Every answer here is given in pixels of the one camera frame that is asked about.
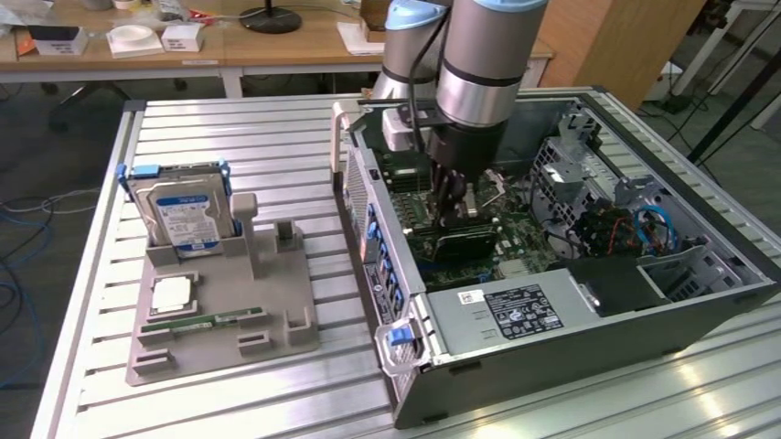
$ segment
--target aluminum table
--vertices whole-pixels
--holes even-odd
[[[34,437],[781,437],[781,300],[685,351],[445,421],[398,431],[337,217],[331,106],[357,95],[131,102],[122,116]],[[612,112],[636,121],[618,104]],[[687,180],[697,172],[641,122],[636,132]],[[627,174],[635,159],[604,145]],[[306,253],[322,347],[307,354],[131,387],[125,382],[146,229],[114,168],[222,156],[234,190],[258,195],[257,229],[293,218]],[[731,216],[732,199],[695,189]],[[739,230],[781,263],[761,225]]]

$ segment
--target circuit board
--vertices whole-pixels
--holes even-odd
[[[476,201],[482,215],[496,219],[496,245],[490,257],[464,263],[434,261],[441,235],[433,232],[429,191],[390,195],[429,292],[541,273],[560,259],[548,244],[544,228],[524,211],[521,189],[508,184],[496,185],[489,177],[481,178],[480,186]]]

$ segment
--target hard drive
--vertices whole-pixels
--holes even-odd
[[[221,251],[221,239],[237,235],[231,216],[231,170],[225,161],[187,166],[118,167],[150,231],[150,245],[173,245],[182,258]]]

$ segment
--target black lamp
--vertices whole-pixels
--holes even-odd
[[[271,0],[266,0],[266,7],[254,7],[242,16],[242,26],[265,34],[287,34],[302,26],[302,16],[290,9],[273,7]]]

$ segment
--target blue cable on floor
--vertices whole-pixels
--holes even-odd
[[[22,226],[34,226],[34,227],[42,228],[44,230],[44,240],[43,240],[43,243],[40,244],[40,246],[32,252],[30,252],[28,254],[22,256],[19,260],[7,263],[7,267],[10,269],[12,269],[12,268],[19,267],[23,263],[30,261],[34,257],[36,257],[44,251],[44,249],[47,248],[47,246],[50,245],[50,242],[51,242],[51,228],[44,223],[22,221],[19,219],[11,218],[8,215],[6,215],[3,213],[0,213],[0,220],[6,220],[6,221],[8,221],[14,224],[19,224]],[[24,365],[24,367],[22,369],[19,369],[7,379],[0,381],[0,390],[2,390],[6,388],[7,385],[12,384],[24,375],[24,373],[27,373],[27,371],[34,367],[34,365],[39,362],[40,357],[43,355],[43,350],[44,350],[44,338],[43,338],[42,329],[40,329],[40,320],[38,319],[36,306],[34,305],[34,300],[31,299],[30,295],[27,295],[27,293],[22,289],[22,286],[16,282],[12,284],[10,282],[0,281],[0,285],[10,288],[19,295],[20,300],[22,300],[24,306],[27,307],[27,310],[30,311],[30,316],[34,320],[34,331],[36,333],[36,352],[34,354],[34,357],[30,359],[30,361],[27,362],[27,364]]]
[[[38,320],[36,306],[34,305],[34,301],[31,300],[30,295],[27,295],[27,293],[20,288],[18,288],[18,285],[12,283],[0,282],[0,285],[11,288],[20,295],[20,300],[24,302],[27,310],[30,311],[30,316],[34,319],[34,331],[36,332],[36,353],[34,354],[34,357],[27,362],[24,367],[19,369],[8,378],[0,381],[0,389],[3,389],[8,384],[12,384],[20,378],[22,375],[24,375],[24,373],[34,367],[34,365],[40,360],[40,356],[44,350],[44,338],[40,332],[40,321]]]
[[[32,252],[30,252],[28,254],[22,256],[19,260],[8,263],[8,267],[18,268],[23,263],[26,263],[32,258],[35,258],[44,251],[47,246],[50,245],[50,243],[51,243],[51,228],[43,222],[22,221],[19,219],[11,218],[8,215],[6,215],[3,213],[0,213],[0,220],[6,220],[8,222],[12,222],[14,224],[19,224],[20,226],[34,226],[34,227],[38,227],[38,228],[44,230],[44,241],[40,244],[40,247],[38,247]]]

